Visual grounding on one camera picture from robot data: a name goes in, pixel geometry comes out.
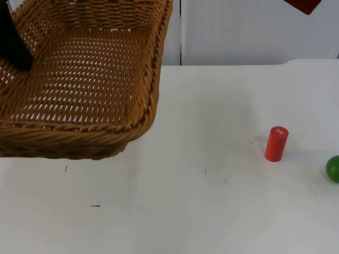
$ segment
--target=red wooden block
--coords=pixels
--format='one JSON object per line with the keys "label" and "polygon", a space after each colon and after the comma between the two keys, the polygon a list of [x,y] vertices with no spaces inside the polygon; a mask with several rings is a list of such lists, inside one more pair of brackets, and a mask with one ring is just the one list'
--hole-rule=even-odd
{"label": "red wooden block", "polygon": [[321,1],[322,0],[285,0],[285,2],[307,15],[311,14]]}

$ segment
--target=red cylinder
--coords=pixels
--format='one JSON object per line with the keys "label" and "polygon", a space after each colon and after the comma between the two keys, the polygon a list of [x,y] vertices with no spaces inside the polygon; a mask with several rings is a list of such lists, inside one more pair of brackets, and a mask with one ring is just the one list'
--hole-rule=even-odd
{"label": "red cylinder", "polygon": [[284,153],[288,137],[288,130],[281,126],[271,129],[269,141],[267,142],[265,157],[271,162],[280,161]]}

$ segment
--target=black object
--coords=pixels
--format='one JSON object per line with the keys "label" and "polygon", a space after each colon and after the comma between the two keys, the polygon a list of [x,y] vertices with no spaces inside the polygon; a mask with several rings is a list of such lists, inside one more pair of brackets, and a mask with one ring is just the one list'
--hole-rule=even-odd
{"label": "black object", "polygon": [[0,0],[0,56],[19,70],[30,70],[34,57],[20,37],[5,0]]}

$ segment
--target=red object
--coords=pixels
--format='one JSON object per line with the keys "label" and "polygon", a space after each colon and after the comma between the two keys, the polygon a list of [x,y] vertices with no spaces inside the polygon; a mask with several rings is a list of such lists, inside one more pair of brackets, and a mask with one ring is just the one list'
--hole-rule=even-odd
{"label": "red object", "polygon": [[285,2],[307,15],[311,14],[321,1],[322,0],[285,0]]}
{"label": "red object", "polygon": [[281,126],[271,129],[267,142],[265,157],[267,160],[277,162],[281,160],[288,137],[288,130]]}

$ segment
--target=green ball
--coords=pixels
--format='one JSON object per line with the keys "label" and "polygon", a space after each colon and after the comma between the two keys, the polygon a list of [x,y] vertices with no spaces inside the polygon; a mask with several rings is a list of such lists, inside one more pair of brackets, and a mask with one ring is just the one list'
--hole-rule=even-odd
{"label": "green ball", "polygon": [[339,183],[339,155],[330,158],[326,164],[328,177],[335,183]]}

